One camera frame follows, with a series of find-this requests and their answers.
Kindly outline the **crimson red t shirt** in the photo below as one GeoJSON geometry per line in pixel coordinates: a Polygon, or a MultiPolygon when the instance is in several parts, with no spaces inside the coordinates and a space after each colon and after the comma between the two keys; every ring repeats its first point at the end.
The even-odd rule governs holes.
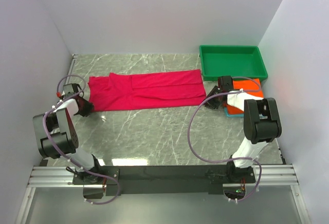
{"type": "Polygon", "coordinates": [[[185,70],[90,77],[95,111],[195,106],[206,98],[201,71],[185,70]]]}

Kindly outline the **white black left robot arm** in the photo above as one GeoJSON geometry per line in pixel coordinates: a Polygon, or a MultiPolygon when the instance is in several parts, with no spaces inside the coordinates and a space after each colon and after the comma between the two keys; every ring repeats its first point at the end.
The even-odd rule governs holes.
{"type": "Polygon", "coordinates": [[[89,116],[94,105],[84,99],[84,91],[79,84],[66,84],[63,92],[57,94],[59,102],[48,115],[33,117],[36,143],[43,158],[66,159],[72,167],[66,170],[86,184],[105,183],[101,177],[98,159],[79,147],[79,139],[72,117],[89,116]]]}

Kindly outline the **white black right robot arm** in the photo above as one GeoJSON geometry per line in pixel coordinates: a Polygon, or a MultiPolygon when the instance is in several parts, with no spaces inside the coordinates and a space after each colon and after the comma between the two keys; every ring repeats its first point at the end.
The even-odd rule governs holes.
{"type": "Polygon", "coordinates": [[[257,79],[232,76],[218,77],[218,84],[207,95],[221,96],[210,99],[205,107],[234,107],[243,112],[244,139],[226,163],[226,177],[230,182],[240,182],[252,173],[252,165],[263,148],[282,133],[282,126],[273,98],[264,98],[257,79]]]}

